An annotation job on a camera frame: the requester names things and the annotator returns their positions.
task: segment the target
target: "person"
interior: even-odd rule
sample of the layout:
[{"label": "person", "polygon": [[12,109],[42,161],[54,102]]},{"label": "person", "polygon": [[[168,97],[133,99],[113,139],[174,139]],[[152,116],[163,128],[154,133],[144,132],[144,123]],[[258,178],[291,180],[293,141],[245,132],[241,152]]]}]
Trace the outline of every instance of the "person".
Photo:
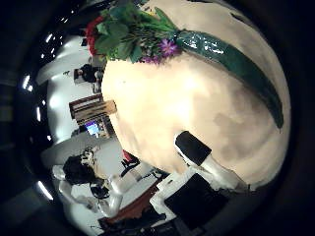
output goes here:
[{"label": "person", "polygon": [[93,67],[91,64],[85,64],[80,69],[74,70],[75,80],[81,76],[85,82],[88,83],[101,83],[103,72],[99,67]]},{"label": "person", "polygon": [[[145,162],[141,162],[134,168],[129,169],[123,176],[114,174],[107,178],[95,165],[94,153],[97,150],[99,150],[99,147],[86,149],[82,154],[79,165],[71,159],[71,157],[76,156],[70,156],[64,165],[54,165],[52,173],[60,181],[59,192],[68,203],[80,204],[93,212],[100,211],[106,217],[113,217],[118,213],[125,193],[151,173],[154,168]],[[85,165],[92,167],[94,173],[91,174],[91,171]],[[74,197],[72,195],[73,185],[95,182],[101,182],[101,188],[98,189],[106,192],[106,196],[103,198],[99,198],[94,193],[95,198]]]}]

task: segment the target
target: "green leaf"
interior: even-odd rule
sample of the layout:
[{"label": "green leaf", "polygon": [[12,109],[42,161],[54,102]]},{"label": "green leaf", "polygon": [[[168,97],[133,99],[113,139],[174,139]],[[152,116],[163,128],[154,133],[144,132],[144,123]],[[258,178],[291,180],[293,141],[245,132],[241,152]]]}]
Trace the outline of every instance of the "green leaf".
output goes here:
[{"label": "green leaf", "polygon": [[104,9],[104,10],[100,11],[99,14],[105,18],[108,16],[109,12],[107,9]]},{"label": "green leaf", "polygon": [[133,24],[139,21],[139,10],[132,3],[127,3],[120,7],[115,7],[109,10],[109,15],[126,25]]},{"label": "green leaf", "polygon": [[106,54],[119,44],[119,39],[113,35],[100,36],[95,42],[95,49],[97,53]]},{"label": "green leaf", "polygon": [[142,22],[152,23],[152,24],[158,24],[159,19],[155,18],[154,16],[150,15],[147,12],[140,12],[139,15],[141,16]]},{"label": "green leaf", "polygon": [[126,60],[127,57],[129,57],[132,49],[133,49],[133,42],[132,41],[121,42],[118,45],[118,57],[119,57],[119,59]]},{"label": "green leaf", "polygon": [[107,24],[108,32],[117,37],[118,39],[123,38],[124,36],[127,36],[129,30],[128,27],[124,24],[118,23],[118,22],[109,22]]},{"label": "green leaf", "polygon": [[108,34],[106,23],[99,23],[96,27],[99,33]]},{"label": "green leaf", "polygon": [[134,50],[132,51],[130,55],[130,60],[132,63],[137,62],[142,57],[142,50],[139,45],[134,47]]},{"label": "green leaf", "polygon": [[177,26],[170,20],[167,14],[160,8],[155,7],[156,13],[159,16],[160,20],[165,23],[167,26],[177,30]]}]

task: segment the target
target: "monitor screen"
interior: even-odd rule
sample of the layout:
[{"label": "monitor screen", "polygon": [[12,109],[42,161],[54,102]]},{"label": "monitor screen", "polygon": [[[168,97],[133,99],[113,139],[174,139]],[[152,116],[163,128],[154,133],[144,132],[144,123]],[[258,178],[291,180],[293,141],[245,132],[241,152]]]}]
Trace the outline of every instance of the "monitor screen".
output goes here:
[{"label": "monitor screen", "polygon": [[99,132],[98,125],[95,121],[86,123],[86,127],[87,127],[87,130],[88,130],[90,135],[94,135],[94,134],[97,134]]}]

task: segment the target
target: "ceiling light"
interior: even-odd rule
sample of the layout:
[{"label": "ceiling light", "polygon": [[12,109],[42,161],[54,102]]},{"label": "ceiling light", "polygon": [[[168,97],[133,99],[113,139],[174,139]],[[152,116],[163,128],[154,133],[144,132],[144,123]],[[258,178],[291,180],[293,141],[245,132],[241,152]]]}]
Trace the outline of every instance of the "ceiling light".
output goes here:
[{"label": "ceiling light", "polygon": [[23,89],[26,89],[27,88],[27,85],[29,83],[29,80],[30,80],[30,75],[27,75],[25,78],[24,78],[24,81],[23,81]]},{"label": "ceiling light", "polygon": [[39,107],[36,108],[37,121],[40,122],[40,110]]},{"label": "ceiling light", "polygon": [[47,196],[47,198],[49,200],[53,200],[51,194],[48,192],[48,190],[43,186],[43,184],[41,183],[41,181],[37,182],[37,185],[39,187],[39,189]]},{"label": "ceiling light", "polygon": [[46,38],[46,42],[48,42],[51,37],[52,37],[52,33]]}]

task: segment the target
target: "red flower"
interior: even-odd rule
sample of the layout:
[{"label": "red flower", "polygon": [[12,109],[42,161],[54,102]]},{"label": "red flower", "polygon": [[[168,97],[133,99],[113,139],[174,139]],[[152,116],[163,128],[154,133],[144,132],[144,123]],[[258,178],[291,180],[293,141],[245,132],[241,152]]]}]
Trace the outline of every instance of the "red flower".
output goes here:
[{"label": "red flower", "polygon": [[90,46],[90,53],[92,55],[97,54],[97,52],[95,50],[95,40],[97,38],[96,26],[99,23],[101,23],[103,20],[104,20],[104,17],[99,16],[96,19],[94,19],[93,21],[91,21],[90,23],[88,23],[88,26],[86,28],[86,37],[87,37],[88,44]]}]

